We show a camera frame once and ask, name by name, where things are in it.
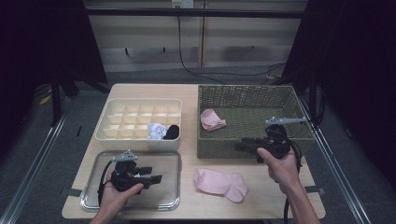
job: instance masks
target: metal bracket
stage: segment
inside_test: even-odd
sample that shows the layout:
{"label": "metal bracket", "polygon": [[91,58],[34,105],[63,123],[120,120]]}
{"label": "metal bracket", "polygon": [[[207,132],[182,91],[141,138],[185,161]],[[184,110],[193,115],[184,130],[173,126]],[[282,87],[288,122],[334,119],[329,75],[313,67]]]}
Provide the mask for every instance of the metal bracket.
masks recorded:
{"label": "metal bracket", "polygon": [[137,161],[137,156],[128,149],[128,151],[122,152],[120,155],[113,157],[112,161]]}
{"label": "metal bracket", "polygon": [[287,124],[287,123],[299,123],[299,122],[305,122],[307,119],[303,117],[302,119],[280,119],[276,117],[272,117],[271,119],[267,119],[265,123],[267,124]]}
{"label": "metal bracket", "polygon": [[306,193],[318,193],[320,196],[325,195],[327,193],[325,188],[320,188],[318,186],[307,186],[304,188]]}
{"label": "metal bracket", "polygon": [[81,189],[62,189],[61,192],[59,192],[59,196],[74,196],[79,198],[81,192]]}

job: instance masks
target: wicker basket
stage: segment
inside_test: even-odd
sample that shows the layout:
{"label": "wicker basket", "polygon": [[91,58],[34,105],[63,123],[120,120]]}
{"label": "wicker basket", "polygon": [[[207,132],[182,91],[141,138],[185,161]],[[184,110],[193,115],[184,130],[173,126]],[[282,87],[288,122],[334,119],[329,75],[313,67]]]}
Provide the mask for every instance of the wicker basket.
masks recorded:
{"label": "wicker basket", "polygon": [[[201,125],[200,115],[214,109],[227,126],[207,132]],[[242,137],[266,137],[265,123],[271,117],[300,119],[305,114],[290,86],[220,86],[198,87],[198,158],[228,159],[255,158],[244,151],[236,151],[233,144]],[[288,138],[303,154],[312,148],[315,137],[307,122],[285,124]]]}

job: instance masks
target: pink sock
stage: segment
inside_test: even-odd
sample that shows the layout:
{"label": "pink sock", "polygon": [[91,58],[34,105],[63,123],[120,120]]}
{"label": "pink sock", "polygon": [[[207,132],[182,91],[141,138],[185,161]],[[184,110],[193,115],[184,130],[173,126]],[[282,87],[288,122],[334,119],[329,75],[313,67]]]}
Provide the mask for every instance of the pink sock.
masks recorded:
{"label": "pink sock", "polygon": [[235,203],[248,194],[248,187],[240,174],[224,174],[207,169],[198,169],[194,176],[195,187],[213,194],[222,194]]}
{"label": "pink sock", "polygon": [[206,109],[201,114],[202,127],[208,132],[222,128],[227,125],[225,119],[220,119],[213,109]]}

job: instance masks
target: wooden table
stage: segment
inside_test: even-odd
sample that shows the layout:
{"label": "wooden table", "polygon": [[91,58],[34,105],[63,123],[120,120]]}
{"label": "wooden table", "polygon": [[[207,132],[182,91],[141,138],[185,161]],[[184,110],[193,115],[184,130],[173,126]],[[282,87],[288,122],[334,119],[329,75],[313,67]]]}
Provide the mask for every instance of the wooden table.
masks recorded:
{"label": "wooden table", "polygon": [[[264,164],[252,160],[197,159],[197,85],[168,84],[117,84],[107,100],[114,98],[177,98],[182,101],[181,136],[178,153],[182,160],[180,174],[180,203],[174,211],[125,210],[120,219],[270,219],[282,218],[285,195],[279,190]],[[84,189],[96,156],[106,151],[92,136],[79,167],[73,189]],[[241,203],[233,203],[225,197],[205,194],[193,184],[198,168],[207,168],[224,173],[240,173],[249,188]],[[306,161],[300,178],[304,186],[315,186]],[[309,193],[319,218],[326,214],[318,193]],[[69,196],[64,204],[63,216],[73,219],[90,219],[95,213],[81,209],[80,198]]]}

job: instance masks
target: white plastic organizer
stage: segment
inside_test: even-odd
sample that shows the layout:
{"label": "white plastic organizer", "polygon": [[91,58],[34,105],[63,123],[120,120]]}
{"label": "white plastic organizer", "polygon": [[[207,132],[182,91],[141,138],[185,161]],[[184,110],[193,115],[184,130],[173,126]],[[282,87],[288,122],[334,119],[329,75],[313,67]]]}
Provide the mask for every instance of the white plastic organizer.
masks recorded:
{"label": "white plastic organizer", "polygon": [[[181,101],[178,99],[113,99],[105,109],[95,131],[95,138],[106,149],[177,150],[181,133]],[[160,123],[168,130],[179,127],[178,138],[151,140],[149,123]]]}

